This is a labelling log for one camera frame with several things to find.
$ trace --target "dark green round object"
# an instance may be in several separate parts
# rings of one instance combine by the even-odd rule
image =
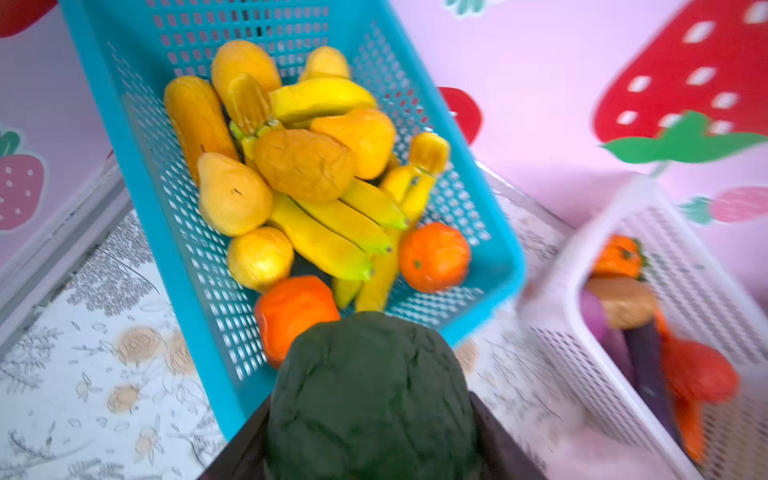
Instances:
[[[479,465],[467,384],[436,331],[358,313],[293,342],[267,428],[274,480],[465,480]]]

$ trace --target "white patterned tablecloth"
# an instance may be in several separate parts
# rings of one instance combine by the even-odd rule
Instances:
[[[534,279],[569,229],[489,181]],[[514,304],[458,356],[470,389],[545,468],[582,407]],[[192,479],[226,443],[133,212],[0,359],[0,392],[0,480]]]

